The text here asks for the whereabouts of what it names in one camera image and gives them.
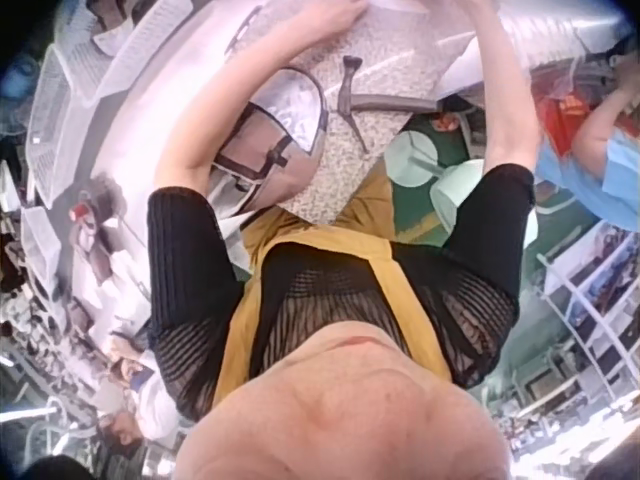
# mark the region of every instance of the blue shirt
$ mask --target blue shirt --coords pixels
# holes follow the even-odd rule
[[[560,162],[545,137],[538,156],[536,176],[570,190],[580,203],[612,225],[640,230],[640,148],[633,138],[616,129],[607,145],[603,180],[585,171],[571,155]]]

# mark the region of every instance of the black sheer top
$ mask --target black sheer top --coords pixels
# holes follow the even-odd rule
[[[520,268],[533,175],[517,165],[489,172],[458,212],[443,248],[392,243],[431,319],[453,381],[477,385],[491,372],[518,319]],[[229,325],[242,298],[216,217],[184,188],[149,200],[150,342],[178,410],[198,420],[211,409]],[[286,243],[262,270],[253,343],[255,378],[321,328],[345,320],[376,325],[408,353],[369,264],[350,255]]]

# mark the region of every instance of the metal tool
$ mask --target metal tool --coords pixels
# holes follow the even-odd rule
[[[400,97],[394,95],[353,94],[351,88],[353,78],[362,67],[360,57],[346,55],[342,58],[344,64],[344,78],[338,93],[338,114],[351,127],[356,138],[362,145],[364,153],[369,153],[367,145],[358,128],[353,112],[407,112],[407,113],[436,113],[441,111],[439,102],[422,98]]]
[[[338,114],[351,127],[351,130],[353,130],[353,133],[355,133],[357,139],[360,141],[364,153],[369,153],[367,144],[364,143],[364,138],[362,138],[362,134],[356,123],[356,119],[353,118],[353,114],[351,113],[351,86],[353,84],[353,77],[362,66],[362,59],[346,55],[342,58],[342,63],[344,64],[344,78],[342,79],[342,86],[338,93]]]

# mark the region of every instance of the hair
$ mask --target hair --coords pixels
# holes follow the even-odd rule
[[[113,421],[107,425],[98,425],[98,438],[105,446],[105,448],[113,455],[121,455],[128,460],[131,460],[133,456],[138,452],[138,449],[142,447],[144,440],[139,438],[134,440],[129,445],[122,445],[118,435],[111,431],[111,425]]]
[[[52,478],[95,480],[89,470],[66,455],[41,458],[18,477],[19,480],[51,480]]]

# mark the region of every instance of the green floor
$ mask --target green floor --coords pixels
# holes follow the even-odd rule
[[[428,135],[436,145],[442,166],[460,164],[468,159],[462,134],[438,133],[425,117],[414,117],[405,129]],[[440,246],[447,238],[435,216],[430,200],[430,189],[437,180],[418,188],[393,187],[395,225],[398,239],[407,243]],[[552,197],[547,206],[566,200],[565,193]],[[538,253],[547,254],[564,243],[570,245],[588,231],[597,219],[579,203],[552,215],[538,215],[538,239],[527,248],[523,260],[521,315],[505,345],[500,364],[487,380],[492,392],[499,395],[508,388],[512,373],[549,346],[568,336],[562,321],[540,300],[532,286],[536,275],[541,275],[542,264]]]

